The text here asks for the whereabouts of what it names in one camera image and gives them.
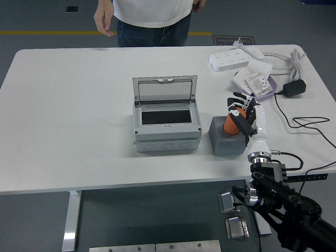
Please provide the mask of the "person's right hand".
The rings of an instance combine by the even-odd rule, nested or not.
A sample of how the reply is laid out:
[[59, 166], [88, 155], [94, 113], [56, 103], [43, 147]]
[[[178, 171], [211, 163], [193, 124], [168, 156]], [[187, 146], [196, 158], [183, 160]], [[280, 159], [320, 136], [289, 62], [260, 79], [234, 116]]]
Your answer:
[[114, 16], [114, 6], [112, 2], [100, 1], [98, 3], [93, 18], [97, 30], [108, 37], [113, 36], [113, 32], [110, 30], [111, 20], [113, 16]]

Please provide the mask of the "person's left hand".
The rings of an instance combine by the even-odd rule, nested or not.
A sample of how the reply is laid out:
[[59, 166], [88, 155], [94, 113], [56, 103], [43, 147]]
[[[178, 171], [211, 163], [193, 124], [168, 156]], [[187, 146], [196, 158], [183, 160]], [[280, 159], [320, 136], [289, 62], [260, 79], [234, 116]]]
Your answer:
[[195, 13], [200, 13], [205, 7], [207, 0], [193, 0], [192, 11]]

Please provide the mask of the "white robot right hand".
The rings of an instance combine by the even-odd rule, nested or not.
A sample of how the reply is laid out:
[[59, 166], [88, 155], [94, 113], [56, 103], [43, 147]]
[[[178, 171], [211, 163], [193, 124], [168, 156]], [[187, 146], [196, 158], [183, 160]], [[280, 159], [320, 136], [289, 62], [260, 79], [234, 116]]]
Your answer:
[[250, 163], [270, 162], [271, 150], [267, 145], [265, 112], [254, 97], [234, 92], [227, 99], [228, 115], [245, 136]]

